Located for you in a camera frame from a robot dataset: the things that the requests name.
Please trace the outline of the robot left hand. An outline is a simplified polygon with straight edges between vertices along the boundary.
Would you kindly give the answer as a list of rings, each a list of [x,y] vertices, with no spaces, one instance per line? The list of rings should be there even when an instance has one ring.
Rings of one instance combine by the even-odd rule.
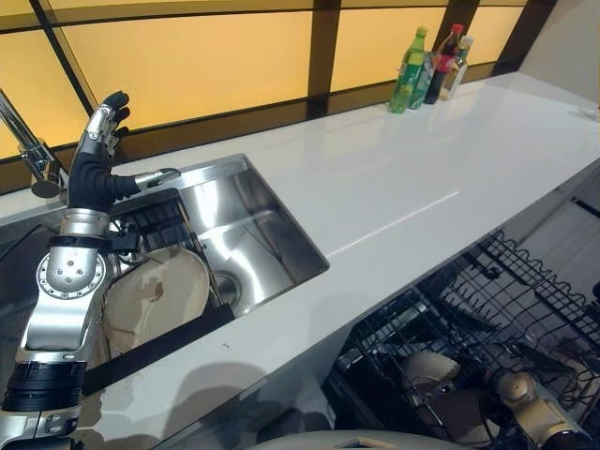
[[[113,157],[120,139],[128,133],[119,124],[128,118],[129,97],[123,91],[107,96],[93,112],[71,162],[67,206],[108,213],[114,203],[181,175],[162,168],[135,175],[112,173]]]

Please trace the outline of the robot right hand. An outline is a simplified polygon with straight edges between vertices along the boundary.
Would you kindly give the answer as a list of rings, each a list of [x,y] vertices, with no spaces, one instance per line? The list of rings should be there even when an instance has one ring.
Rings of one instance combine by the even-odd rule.
[[[482,388],[458,389],[452,382],[427,379],[418,390],[423,401],[418,415],[438,438],[485,447],[499,435],[500,427],[482,417]]]

